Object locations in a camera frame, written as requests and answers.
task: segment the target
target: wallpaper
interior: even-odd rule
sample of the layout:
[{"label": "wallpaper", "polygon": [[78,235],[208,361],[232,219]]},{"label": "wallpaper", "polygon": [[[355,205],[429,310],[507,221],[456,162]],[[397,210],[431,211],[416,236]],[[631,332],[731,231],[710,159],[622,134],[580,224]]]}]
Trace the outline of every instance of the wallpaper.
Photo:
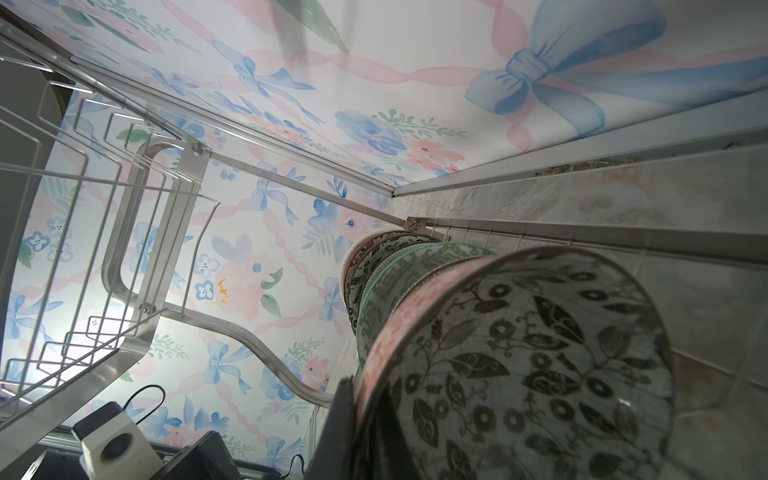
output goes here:
[{"label": "wallpaper", "polygon": [[[58,135],[61,143],[48,160],[49,170],[108,180],[127,178],[130,164],[108,155],[97,139],[106,135],[112,146],[127,145],[135,151],[149,138],[150,130],[113,116],[119,110],[106,103],[100,95],[74,93]],[[371,207],[383,208],[386,201],[338,178],[248,148],[222,132],[182,121],[172,112],[148,107],[225,154],[248,158],[267,170]],[[178,167],[179,158],[176,149],[158,154],[156,162],[169,174],[164,181],[153,170],[148,184],[170,187],[170,172]],[[18,381],[22,373],[22,362],[13,359],[23,359],[29,351],[38,314],[42,329],[31,351],[42,363],[39,368],[33,364],[28,373],[35,381],[57,370],[65,357],[70,362],[87,353],[93,340],[105,341],[98,332],[115,334],[130,326],[120,319],[130,318],[132,309],[116,299],[108,302],[101,281],[105,247],[123,193],[123,187],[113,189],[107,184],[78,186],[74,180],[53,177],[41,181],[6,313],[2,350],[6,379]],[[352,242],[383,224],[215,161],[208,164],[200,193],[221,205],[202,233],[214,202],[197,199],[168,301],[180,305],[189,289],[188,309],[244,326],[303,382],[325,391],[339,351],[353,336],[339,293],[340,262]],[[121,266],[122,278],[133,291],[152,273],[149,258],[161,242],[157,226],[166,199],[166,194],[144,192]],[[52,271],[50,296],[43,303]],[[107,319],[100,322],[101,316]],[[80,332],[73,339],[80,346],[65,352],[61,342],[70,331]],[[65,379],[78,371],[68,370]],[[225,336],[168,319],[160,321],[149,353],[66,424],[73,425],[105,402],[122,405],[134,391],[151,383],[167,391],[163,406],[139,425],[152,442],[181,447],[216,430],[235,458],[286,471],[306,438],[313,406],[297,398],[251,351]],[[142,392],[128,406],[128,414],[138,420],[159,398],[151,389]]]},{"label": "wallpaper", "polygon": [[73,52],[391,186],[760,90],[739,0],[0,0]]}]

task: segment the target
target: dish rack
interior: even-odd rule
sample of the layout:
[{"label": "dish rack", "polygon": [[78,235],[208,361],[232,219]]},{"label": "dish rack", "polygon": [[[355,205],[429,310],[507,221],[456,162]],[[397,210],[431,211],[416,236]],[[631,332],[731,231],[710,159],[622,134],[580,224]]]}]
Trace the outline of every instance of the dish rack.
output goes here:
[{"label": "dish rack", "polygon": [[[372,215],[380,220],[398,225],[403,225],[404,220],[237,159],[214,154],[207,145],[130,98],[118,87],[113,86],[112,82],[97,79],[85,69],[3,20],[0,20],[0,40],[20,54],[14,57],[2,56],[0,61],[46,72],[50,74],[48,78],[51,74],[58,74],[59,76],[55,78],[67,80],[49,80],[46,83],[38,102],[37,117],[34,121],[0,105],[2,127],[21,135],[35,145],[35,157],[30,166],[0,163],[0,170],[3,170],[5,175],[18,175],[24,178],[25,182],[22,207],[19,209],[21,213],[13,226],[13,241],[6,253],[5,265],[0,276],[0,285],[2,285],[0,292],[2,292],[5,307],[8,307],[14,274],[13,266],[16,264],[19,244],[23,241],[27,215],[35,199],[38,179],[68,180],[75,182],[77,189],[88,184],[104,185],[109,192],[99,228],[93,233],[96,243],[85,273],[78,307],[63,341],[56,342],[46,338],[42,329],[42,318],[54,274],[61,260],[65,234],[62,234],[60,239],[54,238],[54,242],[58,244],[39,303],[40,307],[35,314],[34,325],[31,326],[31,341],[26,348],[26,354],[8,358],[0,367],[2,368],[0,395],[4,400],[0,403],[0,420],[2,420],[0,470],[43,439],[51,430],[62,424],[140,360],[150,347],[161,317],[237,340],[250,349],[301,399],[314,404],[316,408],[330,407],[333,395],[312,389],[302,383],[277,355],[247,329],[187,308],[190,282],[187,282],[180,305],[165,301],[193,208],[197,205],[198,208],[202,206],[207,209],[207,221],[197,235],[188,278],[191,277],[194,268],[200,238],[219,206],[218,201],[200,193],[200,183],[206,166],[210,160],[215,160],[326,201]],[[46,120],[41,114],[45,96],[54,88],[82,94],[100,94],[101,100],[83,98],[80,95],[79,99],[75,100],[76,114],[74,118],[70,118],[72,128],[67,131],[59,124]],[[85,131],[81,126],[81,114],[84,109],[88,109],[89,104],[98,104],[100,107],[111,110],[109,121],[101,135]],[[117,122],[130,124],[123,144],[108,140],[109,130]],[[132,151],[128,146],[128,140],[134,131],[139,129],[147,133],[148,139],[138,150]],[[243,138],[236,132],[231,133]],[[248,141],[276,150],[275,145],[261,142],[258,138],[249,138]],[[43,154],[47,155],[46,144],[56,144],[74,151],[82,159],[79,170],[76,173],[62,173],[40,168],[41,164],[45,164],[45,159],[41,157]],[[155,161],[155,156],[168,148],[182,151],[178,168],[170,169]],[[94,158],[98,161],[111,162],[117,173],[111,177],[89,176],[88,166],[94,164]],[[127,168],[127,176],[121,180],[123,166]],[[147,182],[151,172],[158,174],[162,179],[159,185],[151,185]],[[149,191],[157,193],[156,200],[144,198],[144,194]],[[117,206],[117,214],[111,231],[108,231],[108,214],[113,205]],[[146,274],[141,279],[134,274],[129,284],[126,284],[121,275],[121,265],[140,208],[144,208],[145,212],[148,211],[150,225],[155,225],[156,219],[159,219],[159,222],[151,252],[148,252]],[[68,231],[77,209],[78,202],[73,200],[66,213],[63,232]],[[147,229],[144,241],[141,243],[140,257],[143,257],[147,249],[149,230]],[[88,284],[92,275],[96,275],[94,266],[98,268],[99,263],[101,263],[99,280],[107,291],[104,312],[101,315],[84,316],[81,315],[81,304],[85,285]],[[108,314],[108,305],[112,299],[118,300],[122,305],[121,313],[118,312],[118,315]]]}]

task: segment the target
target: screw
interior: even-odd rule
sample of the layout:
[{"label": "screw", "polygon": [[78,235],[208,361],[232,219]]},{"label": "screw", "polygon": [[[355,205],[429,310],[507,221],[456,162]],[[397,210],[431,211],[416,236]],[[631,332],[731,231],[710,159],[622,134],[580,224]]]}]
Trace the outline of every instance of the screw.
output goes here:
[{"label": "screw", "polygon": [[156,309],[154,308],[154,305],[151,303],[142,303],[139,307],[139,311],[141,311],[145,315],[151,315],[154,313]]}]

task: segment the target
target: black cable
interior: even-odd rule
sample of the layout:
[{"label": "black cable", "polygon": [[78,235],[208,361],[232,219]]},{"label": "black cable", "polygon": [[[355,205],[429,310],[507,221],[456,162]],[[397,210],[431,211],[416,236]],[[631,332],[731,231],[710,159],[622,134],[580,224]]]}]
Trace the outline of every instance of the black cable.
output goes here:
[{"label": "black cable", "polygon": [[293,470],[293,461],[294,461],[294,460],[296,460],[296,457],[299,457],[299,460],[301,461],[301,475],[302,475],[302,476],[304,476],[304,457],[302,457],[301,455],[299,455],[299,454],[297,453],[297,454],[295,454],[295,455],[293,456],[293,458],[292,458],[292,459],[290,459],[290,467],[288,467],[288,473],[286,473],[285,475],[283,475],[282,477],[280,477],[280,478],[281,478],[281,480],[282,480],[283,478],[288,478],[288,475],[290,475],[290,471],[291,471],[291,470]]},{"label": "black cable", "polygon": [[138,424],[142,423],[142,422],[144,421],[144,419],[146,419],[146,418],[147,418],[149,415],[152,415],[152,414],[154,413],[154,411],[155,411],[155,410],[159,409],[159,408],[160,408],[160,406],[161,406],[161,405],[163,405],[163,402],[165,402],[165,389],[164,389],[163,387],[161,387],[161,386],[159,386],[159,385],[155,385],[155,384],[152,384],[152,385],[145,385],[145,386],[141,387],[139,390],[136,390],[136,392],[135,392],[133,395],[131,395],[131,397],[128,399],[128,401],[125,403],[125,405],[123,405],[123,411],[125,411],[125,409],[126,409],[126,408],[128,408],[128,406],[131,404],[131,400],[133,400],[133,399],[134,399],[134,397],[135,397],[136,395],[138,395],[139,393],[142,393],[144,390],[146,390],[146,389],[150,389],[150,388],[152,388],[152,387],[154,387],[154,388],[156,388],[156,389],[160,390],[160,391],[163,393],[163,399],[162,399],[162,400],[160,401],[160,403],[158,403],[158,404],[157,404],[157,406],[156,406],[156,407],[154,407],[154,408],[153,408],[153,409],[152,409],[152,410],[151,410],[151,411],[150,411],[148,414],[146,414],[146,415],[144,415],[143,417],[141,417],[141,420],[139,420],[138,422],[136,422],[136,425],[138,425]]}]

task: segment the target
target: white camera device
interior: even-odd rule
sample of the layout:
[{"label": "white camera device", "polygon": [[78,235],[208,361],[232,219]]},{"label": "white camera device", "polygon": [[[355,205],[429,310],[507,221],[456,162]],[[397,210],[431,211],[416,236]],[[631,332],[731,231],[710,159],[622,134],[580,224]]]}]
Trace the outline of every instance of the white camera device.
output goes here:
[{"label": "white camera device", "polygon": [[74,424],[72,433],[82,444],[80,465],[90,480],[148,480],[163,467],[144,434],[115,402]]}]

